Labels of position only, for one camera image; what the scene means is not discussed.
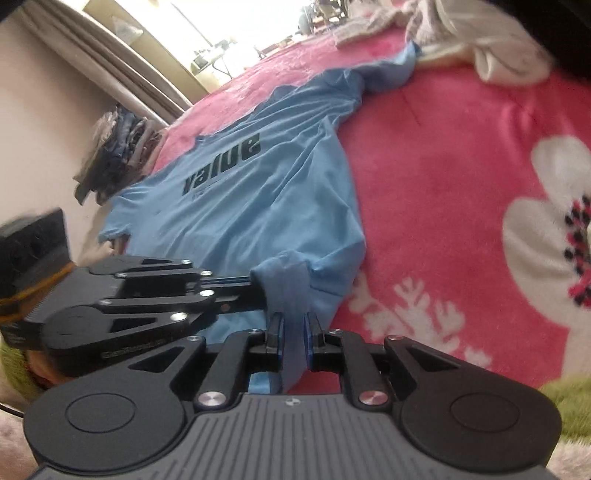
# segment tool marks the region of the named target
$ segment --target curtain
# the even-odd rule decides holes
[[[28,0],[15,14],[65,61],[135,114],[164,128],[191,107],[158,70],[84,12],[59,0]]]

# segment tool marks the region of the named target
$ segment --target folded clothes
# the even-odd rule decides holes
[[[74,176],[79,182],[76,200],[82,204],[90,192],[96,192],[96,203],[102,205],[144,178],[145,166],[161,138],[156,127],[154,121],[139,118],[122,106],[106,113],[95,125],[89,153]]]

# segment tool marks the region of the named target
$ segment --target silver screw head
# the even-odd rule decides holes
[[[177,313],[173,313],[170,316],[170,319],[173,322],[180,322],[181,320],[186,320],[188,318],[189,314],[185,313],[185,312],[177,312]]]
[[[359,396],[359,401],[364,405],[384,405],[388,396],[380,390],[367,390]]]
[[[285,405],[288,407],[297,407],[301,404],[301,400],[299,398],[291,397],[285,401]]]
[[[219,407],[226,403],[226,396],[222,392],[205,392],[198,396],[197,401],[204,407]]]

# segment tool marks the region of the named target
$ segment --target bed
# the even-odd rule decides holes
[[[192,107],[155,170],[276,86],[403,42],[389,30],[340,50],[331,35],[286,48]],[[585,248],[573,239],[584,225],[565,216],[591,193],[590,112],[589,86],[558,72],[517,88],[470,67],[417,69],[403,88],[367,95],[339,130],[367,255],[332,326],[373,342],[410,336],[533,387],[590,372],[587,265],[565,252]],[[293,391],[337,388],[335,376],[308,373]]]

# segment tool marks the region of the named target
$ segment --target black cable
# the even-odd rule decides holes
[[[0,403],[0,410],[9,413],[10,415],[14,415],[20,419],[24,418],[24,414],[21,411],[15,410],[14,408],[7,407],[6,405]]]

